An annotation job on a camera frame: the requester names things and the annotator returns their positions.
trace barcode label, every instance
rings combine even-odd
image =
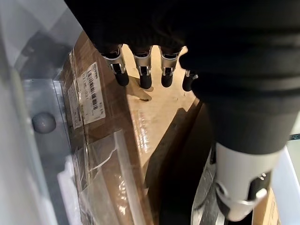
[[[79,103],[83,108],[84,124],[105,118],[105,107],[97,63],[94,62],[77,78]]]
[[[75,83],[71,85],[71,87],[67,90],[67,94],[69,96],[69,103],[70,103],[70,110],[71,110],[71,117],[73,122],[73,128],[79,128],[83,125],[83,122],[80,118],[79,113],[79,104],[77,101],[76,90],[75,90]]]

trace plastic wrap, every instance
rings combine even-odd
[[[88,145],[87,151],[88,157],[84,149],[74,157],[86,217],[99,225],[145,225],[123,132]]]
[[[206,161],[194,198],[191,225],[224,225],[225,217],[221,213],[216,199],[216,164]]]

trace black fingertip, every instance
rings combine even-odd
[[[165,87],[168,88],[171,86],[173,81],[173,76],[161,76],[161,84]]]
[[[151,75],[140,76],[140,86],[144,89],[149,89],[152,86]]]
[[[193,78],[191,76],[184,76],[182,82],[182,88],[184,91],[190,91],[192,89]]]
[[[115,76],[116,76],[116,80],[119,85],[125,87],[129,83],[129,77],[126,72],[123,74],[117,73],[117,74],[115,74]]]

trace robotic hand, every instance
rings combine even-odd
[[[133,51],[144,88],[153,45],[165,87],[187,46],[183,87],[209,110],[218,205],[229,220],[243,219],[267,194],[300,109],[300,1],[65,1],[123,86],[121,44]]]

